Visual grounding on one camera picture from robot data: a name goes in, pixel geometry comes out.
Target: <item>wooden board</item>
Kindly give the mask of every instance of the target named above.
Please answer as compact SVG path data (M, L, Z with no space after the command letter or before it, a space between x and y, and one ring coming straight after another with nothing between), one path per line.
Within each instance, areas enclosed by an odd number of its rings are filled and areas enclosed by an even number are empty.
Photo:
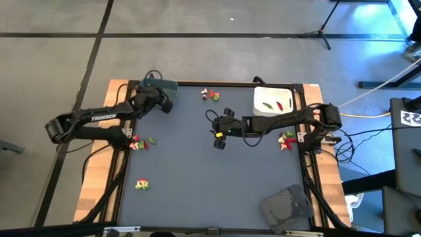
M121 84L127 84L128 80L111 80L107 95L105 96L104 106L112 106L116 100L116 93L118 87ZM321 103L322 93L318 85L304 85L305 99L306 103ZM126 95L127 89L122 88L120 90L118 101L123 101ZM109 126L117 125L119 120L106 120L99 123L100 127L108 128ZM92 151L106 145L104 141L95 141L93 144ZM334 152L332 146L322 145L322 149L330 152ZM89 210L98 202L99 198L102 196L105 191L105 184L107 182L107 177L109 169L111 166L111 157L112 157L112 148L105 149L104 151L94 155L86 169L85 180L82 185L82 190L79 197L78 206L76 208L76 213L74 220L78 221L84 218ZM320 173L320 181L322 183L322 190L324 197L330 204L334 212L339 216L339 218L348 226L351 225L349 221L348 211L345 204L345 197L343 194L343 189L341 185L341 179L339 176L339 169L337 167L336 160L328 154L322 153L317 155L318 169ZM316 219L316 225L322 226L320 219L320 212L318 208L317 201L314 196L312 197L314 214ZM110 198L108 211L105 217L106 221L111 220L111 213L113 209L114 195Z

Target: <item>white cable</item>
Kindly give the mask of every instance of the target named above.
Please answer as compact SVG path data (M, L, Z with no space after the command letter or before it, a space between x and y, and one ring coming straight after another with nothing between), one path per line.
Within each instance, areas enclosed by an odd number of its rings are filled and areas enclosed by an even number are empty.
M344 104L342 104L342 105L340 105L339 106L339 108L340 107L342 107L342 106L344 106L344 105L347 105L347 104L349 104L349 103L352 103L352 102L354 102L354 101L356 101L356 100L358 100L358 99L360 99L360 98L362 98L362 97L364 97L364 96L366 96L366 95L368 95L368 94L370 94L370 93L372 93L372 92L374 92L374 91L376 91L377 89L379 89L379 88L381 88L381 87L383 87L384 85L386 85L387 83L389 83L389 82L391 82L391 81L393 81L394 79L396 79L396 78L398 78L398 77L400 77L404 72L406 72L407 70L409 70L411 67L413 67L414 65L416 65L417 63L419 63L421 61L421 58L419 58L417 61L415 61L414 63L412 63L411 65L409 65L407 68L405 68L403 71L401 71L400 73L398 73L398 74L396 74L396 76L394 76L394 77L392 77L391 79L389 79L389 80L387 80L387 81L385 81L383 84L381 84L380 86L378 86L378 87L376 87L376 88L374 88L373 90L370 90L370 91L368 91L368 92L366 92L366 93L364 93L364 94L362 94L362 95L360 95L360 96L358 96L358 97L356 97L356 98L354 98L354 99L352 99L352 100L350 100L350 101L348 101L348 102L346 102L346 103L344 103Z

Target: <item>gray pad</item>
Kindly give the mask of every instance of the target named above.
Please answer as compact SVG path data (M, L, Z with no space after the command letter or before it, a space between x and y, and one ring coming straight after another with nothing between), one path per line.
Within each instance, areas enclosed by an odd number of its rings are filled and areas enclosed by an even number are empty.
M292 184L303 187L297 145L280 151L277 141L280 132L294 127L272 131L257 147L232 137L225 150L213 147L205 111L222 115L228 107L237 119L253 115L254 88L207 89L220 92L220 101L203 101L203 88L180 86L169 114L157 107L137 121L135 133L153 137L157 145L130 154L120 226L269 229L259 203ZM134 188L140 178L148 179L150 190ZM309 229L309 222L286 227Z

